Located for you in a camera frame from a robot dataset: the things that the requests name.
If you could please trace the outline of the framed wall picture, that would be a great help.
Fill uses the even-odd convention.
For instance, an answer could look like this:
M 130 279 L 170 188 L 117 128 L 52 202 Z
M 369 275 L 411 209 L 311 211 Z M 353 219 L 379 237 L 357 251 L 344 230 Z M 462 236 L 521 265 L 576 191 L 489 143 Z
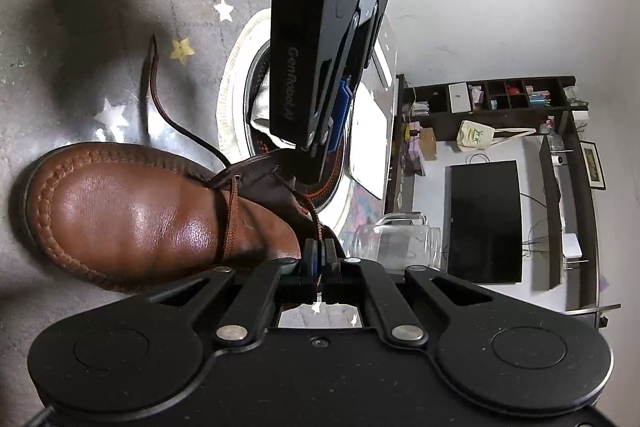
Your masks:
M 582 148 L 582 157 L 585 161 L 590 187 L 593 190 L 605 191 L 605 177 L 602 170 L 597 144 L 594 142 L 582 141 L 580 142 L 580 147 Z

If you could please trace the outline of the clear glass mug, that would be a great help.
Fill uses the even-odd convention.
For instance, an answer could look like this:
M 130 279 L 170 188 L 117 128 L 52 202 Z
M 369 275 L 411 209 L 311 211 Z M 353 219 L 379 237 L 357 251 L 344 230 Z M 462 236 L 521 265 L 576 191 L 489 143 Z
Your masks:
M 352 258 L 376 261 L 390 272 L 410 265 L 439 269 L 442 232 L 419 211 L 390 213 L 373 225 L 359 225 L 347 252 Z

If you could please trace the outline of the brown leather shoe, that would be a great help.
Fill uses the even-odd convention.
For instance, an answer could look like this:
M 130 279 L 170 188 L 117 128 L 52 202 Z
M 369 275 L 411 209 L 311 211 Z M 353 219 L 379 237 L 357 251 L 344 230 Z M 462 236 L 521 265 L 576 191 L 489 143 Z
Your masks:
M 295 190 L 293 160 L 276 150 L 213 173 L 138 144 L 67 145 L 26 173 L 24 227 L 59 268 L 113 291 L 299 260 L 308 241 L 335 234 Z

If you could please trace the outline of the black flat television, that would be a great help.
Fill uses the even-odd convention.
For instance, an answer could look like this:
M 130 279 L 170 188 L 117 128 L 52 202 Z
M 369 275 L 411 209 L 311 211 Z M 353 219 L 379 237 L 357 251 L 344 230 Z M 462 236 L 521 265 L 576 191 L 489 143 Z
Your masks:
M 522 280 L 518 164 L 479 162 L 450 168 L 447 273 L 475 284 Z

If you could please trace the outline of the white cloth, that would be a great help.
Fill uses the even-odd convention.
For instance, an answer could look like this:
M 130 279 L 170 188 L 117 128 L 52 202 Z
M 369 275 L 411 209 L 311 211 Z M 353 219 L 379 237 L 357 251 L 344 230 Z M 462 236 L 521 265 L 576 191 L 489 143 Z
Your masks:
M 270 132 L 269 83 L 270 75 L 266 74 L 259 83 L 254 102 L 250 106 L 250 127 L 262 132 L 276 147 L 281 148 L 280 140 Z

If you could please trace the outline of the induction cooker in table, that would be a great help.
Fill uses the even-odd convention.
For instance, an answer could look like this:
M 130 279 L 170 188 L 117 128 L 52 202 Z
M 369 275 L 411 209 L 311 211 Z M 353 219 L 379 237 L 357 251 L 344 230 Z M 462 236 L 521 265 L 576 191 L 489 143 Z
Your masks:
M 235 164 L 255 156 L 264 150 L 276 147 L 262 132 L 250 127 L 250 106 L 258 91 L 259 83 L 270 75 L 270 34 L 271 11 L 264 9 L 254 14 L 243 27 L 224 66 L 218 102 L 216 121 L 219 148 Z M 372 93 L 378 107 L 387 120 L 386 184 L 388 163 L 390 162 L 390 142 L 392 142 L 393 118 L 397 102 L 398 88 L 395 80 L 397 50 L 390 20 L 382 19 L 376 37 L 369 66 L 363 71 L 358 86 L 352 88 L 352 104 L 345 122 L 342 141 L 335 152 L 326 155 L 326 165 L 322 178 L 314 185 L 299 185 L 319 209 L 320 220 L 338 236 L 355 232 L 359 225 L 366 225 L 381 219 L 385 213 L 385 193 L 377 199 L 358 184 L 349 172 L 349 135 L 352 125 L 352 110 L 355 95 L 360 84 Z M 291 104 L 291 89 L 295 78 L 288 78 L 288 85 L 282 81 L 269 83 L 270 132 L 276 136 L 281 148 L 293 150 L 295 132 L 306 131 L 303 122 L 296 124 L 295 112 Z

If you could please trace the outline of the beige tote bag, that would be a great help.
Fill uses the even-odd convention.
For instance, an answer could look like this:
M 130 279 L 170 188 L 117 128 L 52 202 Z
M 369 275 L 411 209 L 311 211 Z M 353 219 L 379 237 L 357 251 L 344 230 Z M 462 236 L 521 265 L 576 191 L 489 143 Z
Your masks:
M 535 128 L 500 128 L 464 120 L 460 124 L 456 144 L 462 152 L 480 152 L 488 148 L 534 135 Z

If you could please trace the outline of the white paper sheet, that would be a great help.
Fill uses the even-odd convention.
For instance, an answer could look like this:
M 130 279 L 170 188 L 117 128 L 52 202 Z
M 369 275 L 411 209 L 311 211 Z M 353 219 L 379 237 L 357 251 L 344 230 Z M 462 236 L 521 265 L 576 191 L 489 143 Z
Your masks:
M 387 120 L 364 84 L 356 91 L 349 135 L 352 179 L 377 199 L 386 187 Z

